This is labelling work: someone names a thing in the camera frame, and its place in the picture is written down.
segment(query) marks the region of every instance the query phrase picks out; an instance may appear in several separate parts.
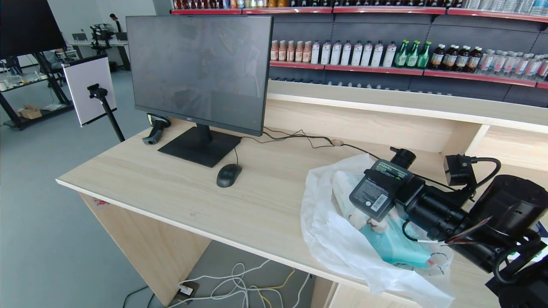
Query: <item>monitor base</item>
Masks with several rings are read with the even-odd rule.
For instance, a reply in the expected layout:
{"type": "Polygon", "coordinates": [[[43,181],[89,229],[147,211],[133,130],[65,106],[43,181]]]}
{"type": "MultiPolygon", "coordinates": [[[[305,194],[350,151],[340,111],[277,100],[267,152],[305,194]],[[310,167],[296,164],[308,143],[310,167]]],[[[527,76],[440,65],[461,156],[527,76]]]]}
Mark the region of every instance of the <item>monitor base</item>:
{"type": "Polygon", "coordinates": [[[242,137],[210,131],[209,126],[198,124],[179,135],[159,152],[213,168],[232,151],[242,137]]]}

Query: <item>teal package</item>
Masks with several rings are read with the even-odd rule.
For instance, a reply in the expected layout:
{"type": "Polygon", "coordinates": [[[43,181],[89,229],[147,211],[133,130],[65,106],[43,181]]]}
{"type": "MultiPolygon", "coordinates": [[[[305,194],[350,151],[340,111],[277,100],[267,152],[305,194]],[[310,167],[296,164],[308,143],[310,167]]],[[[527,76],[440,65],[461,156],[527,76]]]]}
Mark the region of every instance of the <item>teal package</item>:
{"type": "MultiPolygon", "coordinates": [[[[404,220],[393,219],[389,215],[385,220],[388,223],[386,232],[379,233],[372,230],[371,224],[360,229],[369,243],[375,248],[383,261],[390,264],[405,263],[416,267],[429,267],[430,250],[424,243],[413,242],[402,233],[404,220]]],[[[412,228],[407,228],[407,234],[418,237],[412,228]]]]}

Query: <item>white board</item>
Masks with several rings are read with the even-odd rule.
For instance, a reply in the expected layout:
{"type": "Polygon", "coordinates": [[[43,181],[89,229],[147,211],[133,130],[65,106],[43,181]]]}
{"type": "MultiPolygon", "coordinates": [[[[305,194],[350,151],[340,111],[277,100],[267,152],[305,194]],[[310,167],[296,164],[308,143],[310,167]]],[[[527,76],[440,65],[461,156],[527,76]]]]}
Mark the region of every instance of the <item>white board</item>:
{"type": "Polygon", "coordinates": [[[89,98],[88,87],[99,83],[99,86],[108,91],[106,100],[110,109],[116,108],[116,99],[110,77],[109,59],[106,55],[82,59],[63,65],[68,88],[76,109],[80,126],[88,124],[103,115],[105,109],[97,98],[89,98]]]}

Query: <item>black mouse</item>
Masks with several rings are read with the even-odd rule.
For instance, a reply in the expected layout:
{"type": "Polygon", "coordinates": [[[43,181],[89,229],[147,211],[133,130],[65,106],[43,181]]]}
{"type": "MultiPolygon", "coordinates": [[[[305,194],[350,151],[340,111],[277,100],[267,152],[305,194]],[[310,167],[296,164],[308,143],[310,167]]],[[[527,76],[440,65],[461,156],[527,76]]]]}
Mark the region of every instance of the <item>black mouse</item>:
{"type": "Polygon", "coordinates": [[[242,167],[237,164],[228,164],[222,167],[217,175],[217,186],[223,188],[232,186],[240,172],[242,172],[242,167]]]}

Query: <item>red shelf edge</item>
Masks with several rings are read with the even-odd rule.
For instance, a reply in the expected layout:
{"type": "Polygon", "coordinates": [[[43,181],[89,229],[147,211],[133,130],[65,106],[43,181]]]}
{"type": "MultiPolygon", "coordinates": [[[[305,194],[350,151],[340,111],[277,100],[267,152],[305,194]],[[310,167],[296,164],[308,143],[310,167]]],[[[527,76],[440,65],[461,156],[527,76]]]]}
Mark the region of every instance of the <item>red shelf edge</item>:
{"type": "Polygon", "coordinates": [[[242,9],[171,10],[171,15],[241,15],[242,9]]]}
{"type": "Polygon", "coordinates": [[[536,85],[536,81],[519,80],[519,79],[504,78],[504,77],[494,77],[494,76],[484,76],[484,75],[476,75],[476,74],[471,74],[471,73],[458,73],[458,72],[425,70],[424,71],[424,76],[466,79],[466,80],[477,80],[477,81],[485,81],[485,82],[493,82],[493,83],[515,84],[515,85],[522,85],[524,87],[534,87],[536,85]]]}
{"type": "Polygon", "coordinates": [[[460,8],[449,8],[448,14],[449,15],[461,15],[461,16],[480,16],[480,17],[493,17],[493,18],[503,18],[503,19],[516,19],[516,20],[548,22],[548,17],[545,17],[545,16],[514,14],[514,13],[502,13],[502,12],[489,12],[489,11],[468,10],[468,9],[460,9],[460,8]]]}
{"type": "Polygon", "coordinates": [[[331,7],[295,7],[295,8],[257,8],[242,9],[242,14],[295,14],[295,13],[316,13],[330,14],[331,7]]]}
{"type": "Polygon", "coordinates": [[[351,65],[326,65],[327,71],[347,71],[347,72],[369,72],[386,73],[398,75],[422,76],[422,69],[405,69],[399,67],[371,67],[371,66],[351,66],[351,65]]]}
{"type": "Polygon", "coordinates": [[[445,8],[430,7],[335,7],[334,13],[416,13],[444,15],[445,8]]]}
{"type": "Polygon", "coordinates": [[[284,62],[284,61],[270,61],[270,66],[292,67],[294,69],[310,69],[310,70],[325,69],[325,65],[323,64],[310,64],[310,63],[284,62]]]}

